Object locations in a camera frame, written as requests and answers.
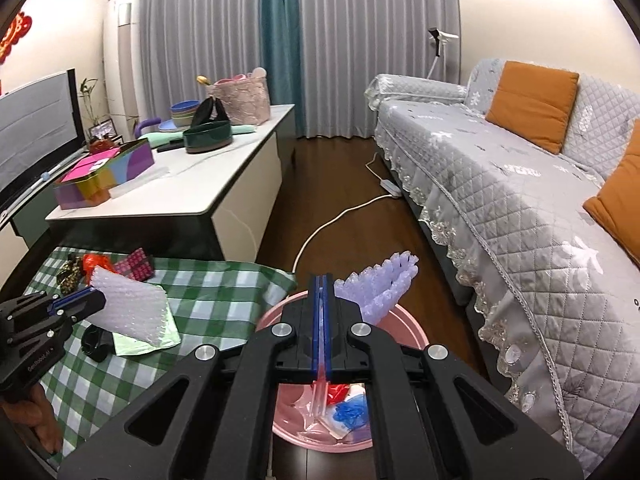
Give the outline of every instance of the stacked bowls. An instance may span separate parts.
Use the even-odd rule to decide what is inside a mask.
[[[171,107],[171,118],[177,128],[191,126],[200,101],[183,101]]]

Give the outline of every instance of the gray curtain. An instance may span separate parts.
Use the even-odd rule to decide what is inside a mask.
[[[300,0],[300,14],[307,137],[371,136],[363,92],[373,77],[426,77],[427,29],[460,34],[458,0]],[[459,43],[447,47],[447,81],[460,81]]]
[[[142,0],[141,43],[149,108],[169,117],[204,98],[195,78],[216,81],[260,65],[260,0]]]

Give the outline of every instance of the colorful box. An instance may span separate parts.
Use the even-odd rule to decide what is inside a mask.
[[[62,209],[94,207],[111,198],[109,190],[136,178],[154,163],[147,139],[81,159],[53,185]]]

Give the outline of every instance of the orange cushion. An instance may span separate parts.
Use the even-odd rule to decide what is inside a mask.
[[[567,70],[507,61],[486,120],[557,155],[579,77]]]
[[[640,120],[616,171],[583,207],[640,265]]]

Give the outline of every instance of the sofa backrest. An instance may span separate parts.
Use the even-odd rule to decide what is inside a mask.
[[[640,95],[581,74],[562,153],[607,179],[625,154],[637,118]]]
[[[504,59],[483,59],[473,69],[465,105],[486,114],[504,69]],[[580,74],[578,95],[562,154],[606,179],[616,169],[640,118],[640,95],[590,75]]]

